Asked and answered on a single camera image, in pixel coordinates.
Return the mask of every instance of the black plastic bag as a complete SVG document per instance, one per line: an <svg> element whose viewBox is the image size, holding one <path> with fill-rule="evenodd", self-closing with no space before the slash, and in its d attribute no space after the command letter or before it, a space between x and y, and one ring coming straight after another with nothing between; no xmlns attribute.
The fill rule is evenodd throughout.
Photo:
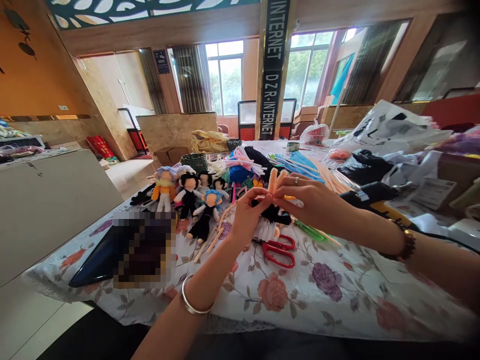
<svg viewBox="0 0 480 360"><path fill-rule="evenodd" d="M348 160L337 170L357 184L366 185L381 181L392 167L393 164L372 155L370 150L360 149L352 152Z"/></svg>

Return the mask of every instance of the hand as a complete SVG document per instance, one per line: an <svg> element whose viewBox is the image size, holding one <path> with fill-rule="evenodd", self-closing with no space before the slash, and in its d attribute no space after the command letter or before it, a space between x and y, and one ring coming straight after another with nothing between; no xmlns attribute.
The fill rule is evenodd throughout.
<svg viewBox="0 0 480 360"><path fill-rule="evenodd" d="M303 206L285 200L285 195L296 197ZM359 209L330 191L321 182L295 172L277 184L273 203L302 223L343 239L354 238L358 227L362 226L362 213Z"/></svg>
<svg viewBox="0 0 480 360"><path fill-rule="evenodd" d="M252 200L257 197L260 203L252 207ZM272 204L272 195L262 187L252 187L236 202L235 219L231 229L233 241L241 242L241 248L248 246L252 241L255 228L259 222L260 214Z"/></svg>

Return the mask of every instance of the white plastic bag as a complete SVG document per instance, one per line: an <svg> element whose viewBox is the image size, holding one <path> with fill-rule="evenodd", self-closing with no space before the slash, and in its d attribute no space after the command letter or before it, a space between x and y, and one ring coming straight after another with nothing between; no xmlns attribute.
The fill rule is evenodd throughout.
<svg viewBox="0 0 480 360"><path fill-rule="evenodd" d="M400 150L406 154L423 150L428 144L447 139L452 130L438 130L429 116L418 116L397 105L380 100L354 131L332 145L349 152L368 149L384 156Z"/></svg>
<svg viewBox="0 0 480 360"><path fill-rule="evenodd" d="M312 145L321 145L330 135L327 124L313 124L308 126L300 135L300 142Z"/></svg>

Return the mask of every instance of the silver bangle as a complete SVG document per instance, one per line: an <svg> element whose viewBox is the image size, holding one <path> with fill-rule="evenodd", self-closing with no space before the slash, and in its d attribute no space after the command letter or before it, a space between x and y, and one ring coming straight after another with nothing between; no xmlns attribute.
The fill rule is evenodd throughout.
<svg viewBox="0 0 480 360"><path fill-rule="evenodd" d="M190 314L193 315L204 315L208 314L210 310L214 307L214 304L210 306L210 308L206 311L200 311L194 308L192 305L190 305L189 301L187 300L187 297L185 296L185 283L187 282L188 279L190 279L193 275L187 276L185 280L183 280L183 283L181 284L181 297L183 299L183 302L185 303L185 308Z"/></svg>

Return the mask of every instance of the red scissors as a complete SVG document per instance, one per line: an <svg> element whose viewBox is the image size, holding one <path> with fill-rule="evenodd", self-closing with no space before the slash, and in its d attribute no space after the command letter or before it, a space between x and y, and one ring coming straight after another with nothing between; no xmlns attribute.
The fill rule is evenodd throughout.
<svg viewBox="0 0 480 360"><path fill-rule="evenodd" d="M277 265L280 265L281 267L291 269L295 266L295 257L290 251L287 251L287 250L295 249L295 241L290 236L286 236L286 235L282 235L282 234L280 234L280 238L287 239L290 244L276 242L276 241L273 241L273 240L263 241L263 240L259 239L258 237L254 237L251 241L261 245L263 253L265 254L265 257L268 260L270 260L271 262L273 262ZM269 251L289 258L291 263L290 264L285 264L285 263L282 263L282 262L276 260L273 256L269 255L269 253L268 253Z"/></svg>

